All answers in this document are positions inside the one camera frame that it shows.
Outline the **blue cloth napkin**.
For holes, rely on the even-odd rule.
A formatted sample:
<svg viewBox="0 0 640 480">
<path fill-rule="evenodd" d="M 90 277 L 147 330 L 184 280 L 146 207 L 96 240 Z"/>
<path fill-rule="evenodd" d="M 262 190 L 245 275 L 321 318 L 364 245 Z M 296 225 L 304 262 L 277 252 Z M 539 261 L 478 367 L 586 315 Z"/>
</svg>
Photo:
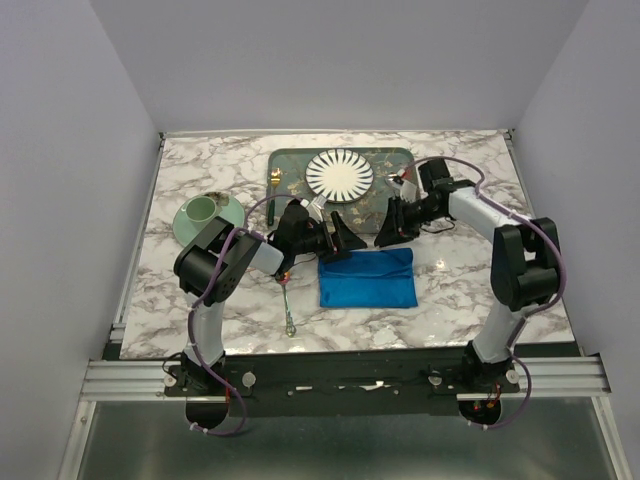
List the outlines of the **blue cloth napkin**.
<svg viewBox="0 0 640 480">
<path fill-rule="evenodd" d="M 418 306 L 411 248 L 355 251 L 351 257 L 318 265 L 322 308 Z"/>
</svg>

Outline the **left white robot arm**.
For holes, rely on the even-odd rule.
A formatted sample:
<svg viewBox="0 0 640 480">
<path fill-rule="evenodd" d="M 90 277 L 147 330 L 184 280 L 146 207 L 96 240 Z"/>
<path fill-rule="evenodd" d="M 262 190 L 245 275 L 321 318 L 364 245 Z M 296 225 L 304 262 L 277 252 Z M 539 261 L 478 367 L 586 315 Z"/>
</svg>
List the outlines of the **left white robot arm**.
<svg viewBox="0 0 640 480">
<path fill-rule="evenodd" d="M 228 384 L 216 365 L 225 355 L 224 305 L 248 269 L 254 268 L 284 285 L 300 255 L 313 254 L 332 263 L 346 260 L 353 251 L 365 247 L 366 242 L 338 213 L 331 213 L 326 222 L 314 203 L 297 198 L 287 204 L 276 229 L 265 237 L 214 218 L 174 263 L 179 286 L 190 302 L 187 346 L 181 359 L 188 384 L 201 395 Z"/>
</svg>

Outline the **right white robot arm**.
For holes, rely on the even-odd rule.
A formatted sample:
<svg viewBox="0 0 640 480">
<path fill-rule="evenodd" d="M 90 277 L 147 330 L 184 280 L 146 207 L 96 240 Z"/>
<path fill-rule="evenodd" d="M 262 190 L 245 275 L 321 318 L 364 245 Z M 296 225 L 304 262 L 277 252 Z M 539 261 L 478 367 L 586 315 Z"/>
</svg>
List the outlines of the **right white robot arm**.
<svg viewBox="0 0 640 480">
<path fill-rule="evenodd" d="M 374 244 L 410 242 L 422 226 L 443 218 L 467 224 L 491 243 L 494 304 L 456 370 L 462 385 L 480 392 L 505 377 L 527 321 L 561 300 L 567 275 L 552 220 L 523 216 L 483 194 L 479 182 L 454 179 L 447 167 L 451 160 L 415 161 L 425 195 L 413 202 L 390 198 Z"/>
</svg>

